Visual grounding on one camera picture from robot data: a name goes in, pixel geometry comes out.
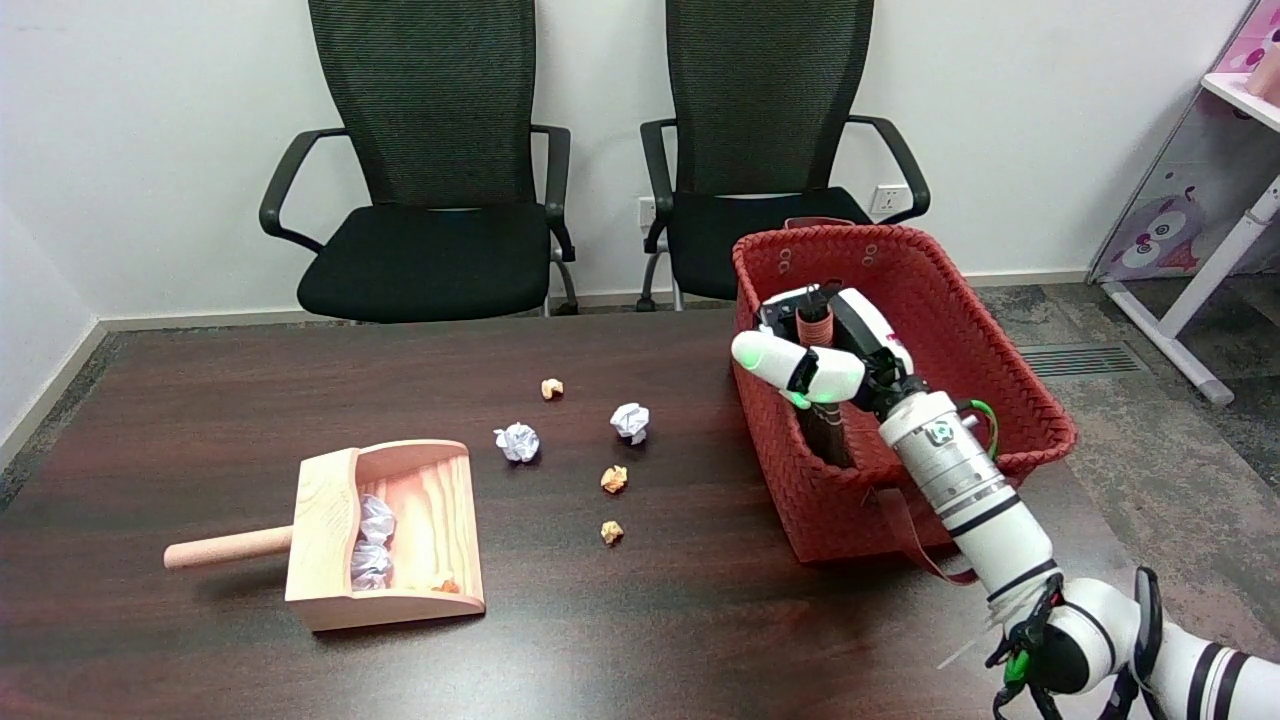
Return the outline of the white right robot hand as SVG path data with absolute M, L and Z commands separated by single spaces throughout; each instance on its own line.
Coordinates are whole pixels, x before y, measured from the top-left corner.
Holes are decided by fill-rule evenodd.
M 914 361 L 884 314 L 840 282 L 808 284 L 760 305 L 731 343 L 735 363 L 799 409 L 851 402 L 893 406 Z

